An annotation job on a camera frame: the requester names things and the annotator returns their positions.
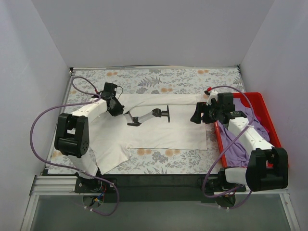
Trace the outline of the white t shirt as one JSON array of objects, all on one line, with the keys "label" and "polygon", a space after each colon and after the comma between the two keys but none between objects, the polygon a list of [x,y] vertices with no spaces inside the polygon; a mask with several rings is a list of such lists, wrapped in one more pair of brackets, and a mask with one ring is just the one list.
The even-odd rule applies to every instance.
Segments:
[{"label": "white t shirt", "polygon": [[190,121],[201,94],[125,94],[124,112],[143,116],[155,108],[169,109],[170,117],[153,117],[138,127],[127,125],[124,115],[106,109],[90,122],[90,148],[102,174],[130,158],[131,149],[206,150],[206,128]]}]

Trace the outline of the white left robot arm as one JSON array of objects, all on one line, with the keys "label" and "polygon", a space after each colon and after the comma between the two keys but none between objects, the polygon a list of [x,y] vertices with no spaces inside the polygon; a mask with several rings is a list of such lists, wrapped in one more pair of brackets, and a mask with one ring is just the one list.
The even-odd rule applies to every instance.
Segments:
[{"label": "white left robot arm", "polygon": [[103,184],[96,176],[99,170],[97,164],[87,153],[90,146],[89,124],[104,112],[109,112],[112,116],[123,114],[124,106],[116,97],[118,87],[113,83],[105,83],[104,89],[98,93],[100,99],[93,96],[90,104],[71,114],[62,113],[58,117],[55,149],[70,159],[78,169],[76,176],[80,183],[93,193],[98,192]]}]

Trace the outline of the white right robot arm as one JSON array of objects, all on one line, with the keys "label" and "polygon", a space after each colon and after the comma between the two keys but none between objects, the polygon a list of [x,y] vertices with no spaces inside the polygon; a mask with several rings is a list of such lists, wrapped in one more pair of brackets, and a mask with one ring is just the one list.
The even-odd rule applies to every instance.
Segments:
[{"label": "white right robot arm", "polygon": [[219,122],[231,132],[246,150],[247,167],[228,167],[218,173],[218,187],[231,190],[235,184],[248,186],[254,192],[284,189],[288,186],[288,155],[284,148],[274,147],[253,127],[253,118],[236,110],[232,93],[207,90],[208,99],[199,102],[190,121],[196,124]]}]

